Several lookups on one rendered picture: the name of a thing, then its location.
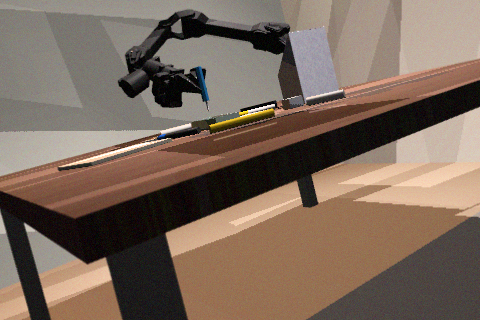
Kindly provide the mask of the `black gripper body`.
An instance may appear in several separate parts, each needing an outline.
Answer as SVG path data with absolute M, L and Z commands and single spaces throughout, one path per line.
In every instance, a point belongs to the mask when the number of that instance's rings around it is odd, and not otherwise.
M 174 79 L 174 75 L 175 74 L 180 74 L 182 73 L 183 75 L 185 75 L 188 79 L 189 79 L 189 74 L 184 74 L 184 70 L 185 69 L 176 69 L 176 68 L 173 68 L 174 65 L 172 64 L 169 64 L 169 65 L 165 65 L 165 64 L 161 64 L 159 65 L 155 72 L 154 72 L 154 76 L 153 76 L 153 84 L 152 84 L 152 93 L 153 93 L 153 96 L 157 97 L 157 98 L 162 98 L 162 97 L 166 97 L 166 93 L 164 93 L 164 87 L 167 87 L 167 89 L 171 89 L 172 90 L 172 87 L 173 87 L 173 79 Z M 205 68 L 202 68 L 202 73 L 203 73 L 203 77 L 204 77 L 204 81 L 205 81 L 205 75 L 206 75 L 206 69 Z

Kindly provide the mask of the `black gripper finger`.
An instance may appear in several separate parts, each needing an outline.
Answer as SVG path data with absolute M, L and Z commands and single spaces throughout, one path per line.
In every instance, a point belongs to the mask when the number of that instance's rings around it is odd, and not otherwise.
M 202 90 L 182 73 L 175 74 L 173 79 L 172 96 L 182 92 L 201 94 Z
M 195 71 L 190 72 L 189 79 L 199 87 Z

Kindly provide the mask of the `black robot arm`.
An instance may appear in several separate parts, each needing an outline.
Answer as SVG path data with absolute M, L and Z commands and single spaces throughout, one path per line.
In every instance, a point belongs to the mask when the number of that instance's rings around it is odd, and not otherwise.
M 181 19 L 182 33 L 172 32 L 171 26 Z M 213 35 L 237 40 L 248 41 L 256 50 L 268 51 L 273 54 L 284 53 L 289 24 L 261 22 L 254 26 L 220 20 L 209 19 L 202 12 L 192 9 L 179 11 L 169 19 L 159 22 L 156 29 L 140 45 L 126 52 L 126 62 L 129 74 L 118 80 L 119 87 L 128 97 L 134 98 L 150 85 L 156 68 L 163 64 L 160 57 L 153 56 L 162 45 L 171 38 L 185 40 Z M 175 108 L 182 106 L 182 93 L 172 96 L 172 90 L 164 87 L 166 97 L 157 98 L 155 102 L 162 107 Z

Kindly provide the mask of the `blue stylus with tan tip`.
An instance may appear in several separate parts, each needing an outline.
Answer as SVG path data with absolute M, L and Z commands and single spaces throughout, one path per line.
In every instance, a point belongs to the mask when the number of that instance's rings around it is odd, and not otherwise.
M 207 103 L 207 101 L 209 101 L 209 96 L 208 96 L 207 88 L 206 88 L 206 85 L 205 85 L 205 81 L 204 81 L 201 66 L 195 67 L 194 69 L 195 69 L 195 73 L 196 73 L 196 76 L 197 76 L 199 88 L 202 90 L 202 92 L 201 92 L 202 100 L 203 100 L 203 102 L 206 101 L 207 109 L 209 111 L 209 107 L 208 107 L 208 103 Z

